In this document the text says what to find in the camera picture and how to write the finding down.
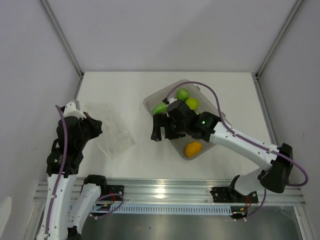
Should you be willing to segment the green ridged toy gourd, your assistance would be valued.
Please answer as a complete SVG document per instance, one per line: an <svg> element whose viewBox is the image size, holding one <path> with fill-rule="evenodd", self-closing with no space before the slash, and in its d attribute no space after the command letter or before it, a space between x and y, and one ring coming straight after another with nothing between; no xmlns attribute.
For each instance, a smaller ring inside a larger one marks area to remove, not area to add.
<svg viewBox="0 0 320 240"><path fill-rule="evenodd" d="M158 105L156 105L152 111L153 115L163 114L167 111L168 105L161 102Z"/></svg>

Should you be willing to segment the clear dotted zip top bag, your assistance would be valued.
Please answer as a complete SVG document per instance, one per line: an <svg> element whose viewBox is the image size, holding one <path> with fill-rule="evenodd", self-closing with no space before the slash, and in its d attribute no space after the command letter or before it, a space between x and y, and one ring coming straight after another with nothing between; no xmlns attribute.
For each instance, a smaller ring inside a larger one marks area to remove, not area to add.
<svg viewBox="0 0 320 240"><path fill-rule="evenodd" d="M81 106L90 117L102 122L102 133L93 142L109 159L115 159L135 145L133 135L112 104L84 102Z"/></svg>

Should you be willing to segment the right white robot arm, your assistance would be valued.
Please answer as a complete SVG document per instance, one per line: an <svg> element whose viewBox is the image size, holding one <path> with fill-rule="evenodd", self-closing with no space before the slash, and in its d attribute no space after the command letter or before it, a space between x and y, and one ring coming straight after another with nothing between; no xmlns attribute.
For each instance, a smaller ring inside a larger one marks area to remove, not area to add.
<svg viewBox="0 0 320 240"><path fill-rule="evenodd" d="M288 161L293 153L290 145L265 144L243 136L222 117L207 111L197 114L184 101L175 98L166 104L164 112L156 113L152 118L150 138L153 141L161 141L163 128L166 139L191 136L232 150L258 166L246 175L236 175L230 185L222 190L213 187L211 194L215 203L243 203L251 194L263 189L277 194L284 192L293 167Z"/></svg>

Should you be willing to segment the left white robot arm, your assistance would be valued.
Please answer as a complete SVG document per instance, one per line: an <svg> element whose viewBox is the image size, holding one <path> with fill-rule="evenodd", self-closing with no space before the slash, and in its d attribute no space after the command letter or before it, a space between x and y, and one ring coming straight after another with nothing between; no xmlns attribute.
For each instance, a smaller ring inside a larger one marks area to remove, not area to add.
<svg viewBox="0 0 320 240"><path fill-rule="evenodd" d="M38 240L79 240L94 203L108 196L107 179L88 175L72 209L69 208L83 150L88 141L102 134L102 122L90 116L67 116L58 122L57 138L47 157L47 199Z"/></svg>

